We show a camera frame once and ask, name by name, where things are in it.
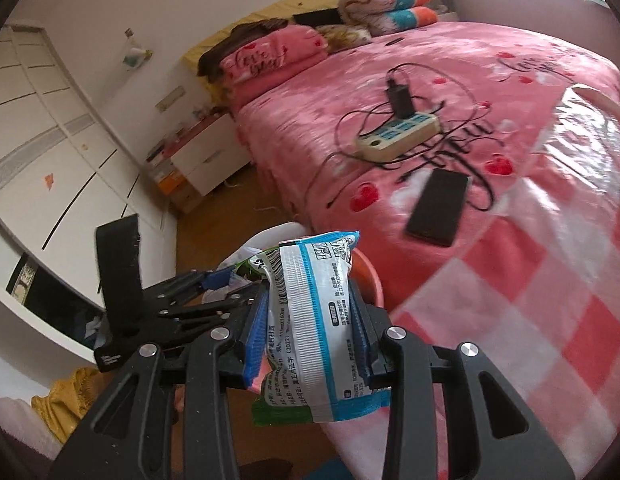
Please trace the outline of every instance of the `pink blanket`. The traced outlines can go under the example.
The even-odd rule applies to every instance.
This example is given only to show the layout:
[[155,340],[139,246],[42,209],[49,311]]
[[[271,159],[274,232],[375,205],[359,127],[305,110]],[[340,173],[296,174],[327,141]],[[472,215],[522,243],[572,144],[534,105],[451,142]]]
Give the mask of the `pink blanket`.
[[[385,46],[393,38],[403,41]],[[378,38],[330,56],[264,93],[237,114],[243,141],[264,181],[276,187],[296,219],[317,232],[360,230],[360,248],[375,265],[393,308],[474,240],[491,218],[467,206],[456,242],[437,248],[403,234],[405,222],[434,165],[465,171],[455,160],[416,156],[393,171],[328,155],[353,151],[364,114],[352,114],[335,136],[339,119],[385,101],[385,73],[409,78],[421,110],[443,104],[439,116],[463,157],[481,171],[496,199],[517,181],[539,132],[568,86],[583,82],[620,99],[620,75],[607,59],[565,41],[497,25],[437,23]],[[367,120],[368,130],[387,116]],[[397,178],[423,166],[407,182]],[[490,205],[478,179],[470,192]]]
[[242,46],[221,61],[226,81],[234,85],[324,52],[325,38],[312,27],[288,25]]
[[[449,348],[477,343],[580,479],[620,430],[620,110],[577,92],[565,93],[476,240],[392,320]],[[387,424],[379,410],[323,429],[356,478],[377,479]],[[444,434],[439,464],[445,479]]]
[[276,88],[281,83],[293,78],[295,75],[322,62],[328,57],[327,50],[320,50],[311,57],[295,63],[264,72],[259,76],[249,78],[231,86],[232,111],[236,113],[243,105],[263,95],[268,90]]

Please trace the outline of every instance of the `checkered blanket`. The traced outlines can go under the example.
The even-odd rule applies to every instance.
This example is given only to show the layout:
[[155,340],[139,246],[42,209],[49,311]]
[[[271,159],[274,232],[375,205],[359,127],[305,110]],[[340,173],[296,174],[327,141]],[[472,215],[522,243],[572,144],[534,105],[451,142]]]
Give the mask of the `checkered blanket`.
[[[392,313],[395,323],[431,343],[477,343],[578,478],[620,429],[620,109],[613,116],[614,107],[591,89],[568,89],[554,124],[540,133],[483,231]],[[442,411],[437,416],[443,424]],[[387,411],[324,428],[357,479],[381,478]],[[447,464],[444,436],[439,463]]]

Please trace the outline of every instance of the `qr code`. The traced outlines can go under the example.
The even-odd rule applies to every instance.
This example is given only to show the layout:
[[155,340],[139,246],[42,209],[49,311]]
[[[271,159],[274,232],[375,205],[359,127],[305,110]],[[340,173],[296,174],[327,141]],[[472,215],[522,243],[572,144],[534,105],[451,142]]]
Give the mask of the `qr code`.
[[314,249],[314,255],[317,260],[327,260],[332,257],[330,248],[326,243],[321,242],[318,244],[312,244],[312,249]]

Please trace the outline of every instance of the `white wardrobe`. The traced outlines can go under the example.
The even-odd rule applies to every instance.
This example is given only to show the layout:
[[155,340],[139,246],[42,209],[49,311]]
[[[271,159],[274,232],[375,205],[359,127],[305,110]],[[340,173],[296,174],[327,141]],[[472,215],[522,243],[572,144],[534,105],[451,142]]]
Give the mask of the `white wardrobe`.
[[[175,273],[177,226],[167,200],[91,113],[58,66],[45,36],[4,27],[0,224],[12,242],[0,245],[0,288],[6,286],[2,282],[11,275],[14,261],[14,255],[5,253],[16,244],[78,295],[103,308],[94,229],[134,213],[139,215],[141,279],[146,287]],[[53,327],[44,328],[45,335],[52,334],[64,348],[76,349],[66,336],[55,335]],[[79,353],[82,358],[91,355]]]

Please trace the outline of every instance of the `power strip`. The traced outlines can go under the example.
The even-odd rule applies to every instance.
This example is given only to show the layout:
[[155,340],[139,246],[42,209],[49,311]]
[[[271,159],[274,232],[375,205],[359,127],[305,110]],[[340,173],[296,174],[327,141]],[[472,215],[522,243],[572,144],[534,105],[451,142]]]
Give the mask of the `power strip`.
[[408,119],[392,119],[370,134],[357,137],[357,150],[365,160],[392,162],[440,131],[436,115],[417,112]]

